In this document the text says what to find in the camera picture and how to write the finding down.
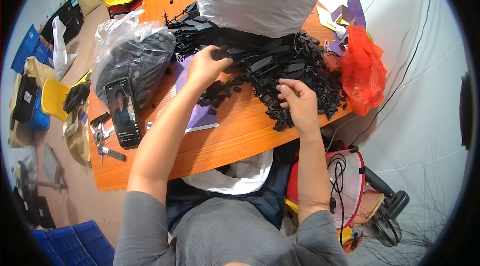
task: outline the orange table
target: orange table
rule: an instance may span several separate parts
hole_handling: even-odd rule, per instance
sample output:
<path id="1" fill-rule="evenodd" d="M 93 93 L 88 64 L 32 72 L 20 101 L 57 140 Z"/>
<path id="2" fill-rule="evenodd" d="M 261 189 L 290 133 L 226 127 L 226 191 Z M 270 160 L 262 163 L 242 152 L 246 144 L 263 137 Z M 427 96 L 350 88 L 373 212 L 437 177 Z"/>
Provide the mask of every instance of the orange table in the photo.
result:
<path id="1" fill-rule="evenodd" d="M 173 4 L 170 4 L 170 0 L 143 0 L 142 8 L 145 9 L 145 12 L 140 21 L 159 20 L 163 22 L 164 10 L 169 17 L 173 17 L 193 1 L 173 0 Z M 333 40 L 331 31 L 320 25 L 316 9 L 305 21 L 303 29 L 318 40 Z M 225 82 L 230 78 L 231 75 L 222 73 L 219 79 Z M 272 149 L 298 137 L 294 128 L 280 133 L 273 131 L 276 121 L 265 114 L 267 107 L 253 95 L 251 84 L 244 84 L 240 87 L 241 93 L 234 92 L 232 97 L 224 101 L 217 109 L 219 127 L 185 134 L 170 179 L 226 165 Z M 174 76 L 164 75 L 152 102 L 137 111 L 143 134 L 146 133 L 146 123 L 155 121 L 175 94 Z M 107 111 L 105 104 L 90 90 L 89 119 Z M 346 110 L 340 108 L 330 121 L 321 115 L 318 117 L 319 125 L 327 125 L 350 112 L 349 105 Z M 111 120 L 109 120 L 105 127 L 110 128 L 111 125 Z M 95 142 L 90 135 L 90 153 L 96 185 L 100 190 L 126 188 L 136 149 L 122 149 L 114 133 L 108 140 L 110 141 L 108 147 L 124 153 L 127 161 L 121 162 L 113 157 L 104 156 L 102 166 Z"/>

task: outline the concrete floor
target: concrete floor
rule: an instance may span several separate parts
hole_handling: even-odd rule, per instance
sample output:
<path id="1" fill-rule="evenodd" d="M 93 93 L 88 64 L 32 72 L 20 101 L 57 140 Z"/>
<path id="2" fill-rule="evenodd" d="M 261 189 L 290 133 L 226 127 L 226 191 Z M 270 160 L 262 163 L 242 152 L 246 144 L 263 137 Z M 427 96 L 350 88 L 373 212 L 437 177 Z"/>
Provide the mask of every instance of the concrete floor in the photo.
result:
<path id="1" fill-rule="evenodd" d="M 77 53 L 70 70 L 62 79 L 66 86 L 75 84 L 87 70 L 95 65 L 95 32 L 97 26 L 109 19 L 104 5 L 100 5 L 84 18 L 80 33 L 67 45 L 69 53 Z M 64 169 L 68 191 L 54 191 L 38 187 L 39 196 L 45 196 L 57 227 L 73 225 L 93 219 L 115 248 L 120 232 L 123 197 L 125 189 L 99 191 L 91 169 L 81 166 L 70 156 L 62 139 L 63 122 L 51 117 L 50 128 L 43 135 L 36 136 L 38 157 L 38 179 L 48 182 L 42 165 L 45 142 L 53 149 Z"/>

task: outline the blue plastic crate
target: blue plastic crate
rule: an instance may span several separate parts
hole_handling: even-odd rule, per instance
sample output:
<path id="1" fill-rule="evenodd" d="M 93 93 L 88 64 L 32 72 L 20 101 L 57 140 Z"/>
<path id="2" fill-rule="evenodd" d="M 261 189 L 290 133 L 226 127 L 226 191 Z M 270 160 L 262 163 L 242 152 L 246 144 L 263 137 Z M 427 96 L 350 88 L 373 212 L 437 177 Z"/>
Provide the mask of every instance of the blue plastic crate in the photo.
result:
<path id="1" fill-rule="evenodd" d="M 91 266 L 97 265 L 87 253 L 72 227 L 53 229 L 46 232 L 50 243 L 57 253 L 65 258 L 69 265 Z"/>
<path id="2" fill-rule="evenodd" d="M 36 42 L 35 48 L 30 55 L 34 56 L 40 63 L 53 68 L 53 53 L 40 39 Z"/>
<path id="3" fill-rule="evenodd" d="M 47 235 L 44 231 L 32 231 L 33 236 L 37 239 L 40 247 L 43 249 L 45 254 L 50 258 L 50 261 L 55 266 L 66 266 L 65 262 L 62 261 L 62 258 L 57 254 L 55 249 L 50 243 L 50 240 L 47 238 Z"/>
<path id="4" fill-rule="evenodd" d="M 110 266 L 113 264 L 115 250 L 107 241 L 102 231 L 90 220 L 73 226 L 81 243 L 87 249 L 88 254 L 99 266 Z"/>
<path id="5" fill-rule="evenodd" d="M 42 89 L 39 88 L 33 106 L 32 119 L 25 126 L 33 131 L 47 130 L 50 126 L 50 115 L 42 112 Z"/>
<path id="6" fill-rule="evenodd" d="M 36 59 L 53 68 L 53 53 L 40 41 L 40 35 L 32 25 L 18 47 L 11 69 L 22 74 L 24 72 L 25 59 L 35 56 Z"/>

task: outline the phone screen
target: phone screen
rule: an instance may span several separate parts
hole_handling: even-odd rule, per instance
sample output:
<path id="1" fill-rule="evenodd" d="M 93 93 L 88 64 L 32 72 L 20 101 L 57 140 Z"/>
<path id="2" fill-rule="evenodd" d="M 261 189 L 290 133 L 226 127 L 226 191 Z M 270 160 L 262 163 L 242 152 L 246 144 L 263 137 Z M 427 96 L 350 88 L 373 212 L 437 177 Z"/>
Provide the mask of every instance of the phone screen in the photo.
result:
<path id="1" fill-rule="evenodd" d="M 124 149 L 137 147 L 142 139 L 142 133 L 135 113 L 130 80 L 126 77 L 108 83 L 105 90 L 120 146 Z"/>

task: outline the red bag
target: red bag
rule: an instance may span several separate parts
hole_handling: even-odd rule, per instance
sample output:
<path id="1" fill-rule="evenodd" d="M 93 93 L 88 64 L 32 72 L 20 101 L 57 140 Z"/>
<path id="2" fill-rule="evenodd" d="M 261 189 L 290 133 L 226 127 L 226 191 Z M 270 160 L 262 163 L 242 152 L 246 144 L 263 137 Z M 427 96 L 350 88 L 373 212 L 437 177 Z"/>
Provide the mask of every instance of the red bag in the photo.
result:
<path id="1" fill-rule="evenodd" d="M 367 114 L 384 100 L 387 70 L 380 58 L 383 50 L 368 38 L 363 26 L 347 26 L 348 47 L 339 58 L 342 86 L 357 115 Z"/>

